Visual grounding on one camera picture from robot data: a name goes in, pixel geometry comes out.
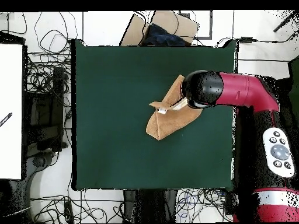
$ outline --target cardboard box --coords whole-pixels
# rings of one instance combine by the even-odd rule
[[[197,33],[196,22],[169,10],[156,10],[152,16],[151,23],[162,27],[170,34],[180,36],[184,39],[187,46],[191,45],[193,37]],[[149,24],[145,23],[143,19],[133,14],[120,41],[120,46],[138,46],[141,44],[147,36],[148,26]]]

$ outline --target black stand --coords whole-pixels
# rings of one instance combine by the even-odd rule
[[[286,17],[273,31],[276,33],[284,25],[286,25],[295,15],[299,14],[298,10],[294,10],[288,17]]]

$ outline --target folded cloth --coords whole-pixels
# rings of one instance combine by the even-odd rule
[[[142,45],[184,47],[185,41],[181,37],[170,34],[162,27],[152,23],[148,27],[148,34]]]
[[[157,140],[162,140],[171,133],[185,127],[194,121],[202,112],[202,109],[192,109],[184,106],[180,110],[171,110],[170,106],[178,102],[182,96],[180,94],[180,85],[184,76],[179,75],[175,80],[162,102],[152,102],[149,105],[156,108],[148,121],[146,132]],[[169,109],[165,114],[159,113],[159,107]]]

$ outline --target button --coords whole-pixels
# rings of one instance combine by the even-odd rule
[[[269,140],[271,143],[275,144],[277,142],[276,138],[270,138]]]
[[[289,162],[285,162],[285,163],[284,163],[284,166],[285,166],[287,169],[291,169],[291,164],[289,164]]]
[[[274,166],[276,167],[282,167],[282,163],[279,160],[276,160],[275,162],[273,162]]]
[[[285,146],[281,144],[275,144],[271,148],[271,155],[278,160],[287,160],[290,156],[290,152]]]
[[[273,135],[276,136],[276,137],[280,137],[280,134],[279,134],[278,131],[275,131],[275,132],[273,133]]]

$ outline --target white floor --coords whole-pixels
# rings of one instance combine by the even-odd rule
[[[190,17],[195,20],[195,16],[191,11],[182,11],[190,13]],[[68,12],[62,12],[65,19],[68,37],[83,39],[88,46],[117,46],[123,36],[123,33],[132,16],[132,12],[71,12],[75,17]],[[197,11],[196,20],[200,24],[198,36],[208,36],[209,28],[209,11]],[[57,29],[66,35],[65,24],[61,15],[58,12],[43,12],[25,13],[27,21],[27,32],[20,35],[26,38],[28,52],[42,51],[37,39],[40,39],[51,29]],[[298,28],[294,22],[281,28],[277,33],[274,33],[274,28],[288,15],[285,10],[214,10],[213,11],[213,39],[201,40],[206,46],[214,46],[219,40],[225,37],[253,37],[258,40],[286,40],[294,33],[294,29]],[[0,30],[7,30],[6,16],[0,15]],[[9,30],[22,33],[25,31],[25,23],[22,13],[11,13],[9,15]],[[43,41],[45,47],[49,47],[53,36],[56,33],[49,34]],[[59,51],[63,48],[65,40],[55,38],[51,46],[51,50]],[[259,74],[273,76],[276,79],[289,77],[287,61],[299,55],[299,42],[297,38],[286,43],[252,43],[241,44],[239,51],[239,73]],[[67,128],[71,127],[71,122],[68,121]],[[71,177],[71,147],[64,149],[60,155],[58,162],[47,168],[43,172],[39,172],[32,183],[31,198],[49,197],[55,195],[67,195],[67,187]],[[81,193],[69,190],[70,197],[73,200],[78,200],[80,204]],[[120,190],[88,190],[86,199],[91,208],[102,208],[108,219],[114,215],[113,207],[119,206],[123,200],[123,192]],[[48,201],[37,200],[32,202],[32,213],[35,215]],[[86,202],[82,202],[82,206],[87,208]],[[60,205],[60,210],[63,212],[63,205]],[[80,212],[79,207],[73,205],[74,214]],[[98,218],[103,214],[100,211],[94,213]],[[49,217],[44,214],[40,217],[41,220],[48,220]],[[214,208],[207,208],[200,215],[201,222],[222,222],[221,216]],[[83,223],[94,223],[87,217]],[[115,217],[113,222],[121,222],[121,218]]]

